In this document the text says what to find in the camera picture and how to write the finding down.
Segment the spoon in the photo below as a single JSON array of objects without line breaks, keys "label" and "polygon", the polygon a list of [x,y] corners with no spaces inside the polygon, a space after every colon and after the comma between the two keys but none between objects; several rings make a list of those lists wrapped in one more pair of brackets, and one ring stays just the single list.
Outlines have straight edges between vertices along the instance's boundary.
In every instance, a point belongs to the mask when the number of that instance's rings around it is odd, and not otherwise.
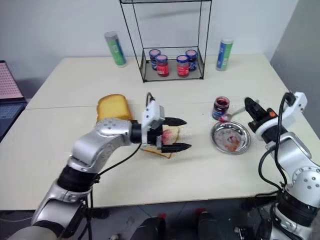
[{"label": "spoon", "polygon": [[242,107],[242,108],[240,108],[240,109],[238,109],[237,111],[235,111],[235,112],[232,113],[232,114],[226,113],[225,115],[223,115],[223,116],[221,116],[221,117],[219,118],[219,121],[220,121],[220,122],[229,122],[229,121],[231,121],[231,119],[232,119],[235,115],[240,114],[240,113],[242,113],[242,112],[244,112],[244,111],[246,111],[246,107],[245,107],[245,106]]}]

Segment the black metal wire frame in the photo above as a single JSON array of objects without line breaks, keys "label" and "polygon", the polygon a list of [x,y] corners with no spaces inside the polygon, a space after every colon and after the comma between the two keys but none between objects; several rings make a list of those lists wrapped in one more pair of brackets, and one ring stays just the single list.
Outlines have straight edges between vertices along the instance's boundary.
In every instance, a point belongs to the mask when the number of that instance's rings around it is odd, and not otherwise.
[{"label": "black metal wire frame", "polygon": [[[141,31],[140,31],[140,27],[139,27],[139,22],[138,22],[138,19],[137,19],[135,4],[191,3],[191,2],[197,2],[197,3],[200,2],[197,46],[167,46],[167,47],[164,47],[164,46],[163,46],[163,47],[145,47],[145,46],[144,46],[143,40],[142,40],[142,37],[141,37]],[[199,49],[200,27],[201,27],[201,16],[202,16],[202,2],[210,2],[209,17],[208,17],[208,24],[207,24],[207,31],[206,31],[206,40],[205,40],[204,59],[202,58],[201,53],[200,53],[200,49]],[[208,48],[209,28],[210,28],[210,18],[211,18],[211,10],[212,10],[212,0],[161,0],[161,1],[159,1],[159,2],[152,1],[152,0],[150,0],[150,1],[146,0],[146,1],[143,1],[143,2],[142,2],[142,1],[136,1],[136,2],[135,2],[135,0],[128,0],[128,1],[119,0],[119,3],[120,3],[121,11],[122,11],[122,14],[123,14],[123,17],[124,17],[125,25],[126,25],[126,28],[127,28],[128,34],[129,34],[129,37],[130,37],[130,42],[131,42],[131,45],[132,45],[132,48],[133,48],[135,60],[136,60],[136,63],[137,63],[137,65],[138,65],[138,68],[139,68],[139,70],[140,70],[140,75],[141,75],[141,78],[142,78],[142,80],[143,80],[144,83],[145,83],[145,82],[156,82],[156,81],[158,81],[158,80],[149,80],[149,81],[146,81],[146,80],[145,80],[145,77],[146,77],[146,69],[144,69],[144,71],[143,71],[143,68],[146,68],[146,63],[147,63],[146,55],[145,55],[145,49],[154,49],[154,48],[157,48],[157,49],[175,49],[175,48],[190,48],[190,49],[191,49],[191,48],[197,48],[198,59],[201,60],[201,64],[202,64],[202,66],[203,66],[203,69],[202,69],[202,68],[200,67],[199,62],[197,63],[201,77],[200,77],[200,78],[188,78],[188,80],[192,80],[192,79],[204,79],[204,76],[205,76],[205,66],[206,66],[206,58],[207,58],[207,48]],[[141,59],[140,65],[139,65],[137,53],[136,53],[136,50],[135,50],[135,46],[134,46],[134,43],[133,43],[133,40],[132,40],[132,37],[131,37],[130,29],[129,29],[129,26],[128,26],[128,23],[127,23],[127,18],[126,18],[124,9],[123,9],[123,4],[124,4],[124,5],[131,4],[131,5],[132,5],[132,8],[133,8],[135,23],[136,23],[136,25],[137,25],[137,29],[138,29],[138,33],[139,33],[139,38],[140,38],[140,42],[141,42],[141,46],[142,46],[142,55],[141,55],[141,56],[142,56],[142,59]],[[166,81],[171,81],[171,80],[183,80],[183,78],[166,79]]]}]

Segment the table surface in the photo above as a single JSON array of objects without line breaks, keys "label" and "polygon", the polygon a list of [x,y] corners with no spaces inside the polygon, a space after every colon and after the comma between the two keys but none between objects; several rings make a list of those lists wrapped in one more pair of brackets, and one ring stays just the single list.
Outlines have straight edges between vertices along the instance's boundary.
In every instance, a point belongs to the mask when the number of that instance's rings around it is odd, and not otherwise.
[{"label": "table surface", "polygon": [[[210,130],[216,123],[211,117],[212,101],[218,95],[230,98],[230,112],[242,107],[246,96],[259,99],[264,108],[278,109],[282,94],[287,89],[263,56],[233,56],[226,72],[213,70],[214,64],[209,63],[207,69],[211,70],[205,80],[146,84],[142,83],[139,75],[134,77],[133,62],[122,71],[130,76],[126,71],[132,69],[131,79],[135,82],[126,81],[125,84],[125,80],[119,77],[113,81],[118,81],[117,84],[112,82],[108,88],[108,78],[103,75],[108,72],[115,75],[118,71],[115,67],[110,66],[108,70],[104,66],[109,61],[108,58],[63,60],[32,99],[28,109],[17,119],[0,144],[0,210],[29,210],[38,206],[66,165],[74,142],[95,125],[96,102],[104,95],[117,92],[116,89],[128,98],[131,112],[137,120],[141,119],[144,109],[145,93],[152,91],[164,106],[166,116],[187,121],[188,124],[181,128],[180,141],[192,144],[192,147],[176,153],[171,159],[138,151],[94,185],[95,206],[241,198],[273,190],[258,175],[259,159],[265,151],[263,142],[250,133],[252,143],[248,151],[232,156],[219,152],[210,137]],[[94,70],[93,78],[84,74],[83,66]],[[61,84],[69,79],[73,83],[69,82],[63,88]],[[58,91],[59,84],[61,93],[53,101],[54,91],[49,91],[50,86]],[[244,112],[233,120],[246,126],[251,119]],[[299,115],[289,130],[298,135],[319,164],[320,142],[306,119]],[[105,168],[121,161],[136,147],[134,144],[117,149]],[[281,179],[269,156],[263,172],[274,181]]]}]

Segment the red jar label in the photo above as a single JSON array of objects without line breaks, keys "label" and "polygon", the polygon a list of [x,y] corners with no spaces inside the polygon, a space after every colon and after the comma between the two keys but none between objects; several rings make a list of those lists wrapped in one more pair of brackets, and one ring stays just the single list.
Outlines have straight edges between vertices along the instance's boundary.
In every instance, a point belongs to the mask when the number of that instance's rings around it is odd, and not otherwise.
[{"label": "red jar label", "polygon": [[169,73],[169,66],[168,65],[164,65],[164,66],[156,66],[156,71],[158,72],[158,74],[161,75],[165,75]]},{"label": "red jar label", "polygon": [[178,75],[179,76],[187,76],[189,73],[189,66],[178,66]]}]

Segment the laptop screen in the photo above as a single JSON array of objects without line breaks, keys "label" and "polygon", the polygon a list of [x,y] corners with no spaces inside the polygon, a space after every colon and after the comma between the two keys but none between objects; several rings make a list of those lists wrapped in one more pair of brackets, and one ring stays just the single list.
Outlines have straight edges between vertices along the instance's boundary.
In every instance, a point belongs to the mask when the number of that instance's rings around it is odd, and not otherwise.
[{"label": "laptop screen", "polygon": [[5,61],[0,61],[0,99],[23,98]]}]

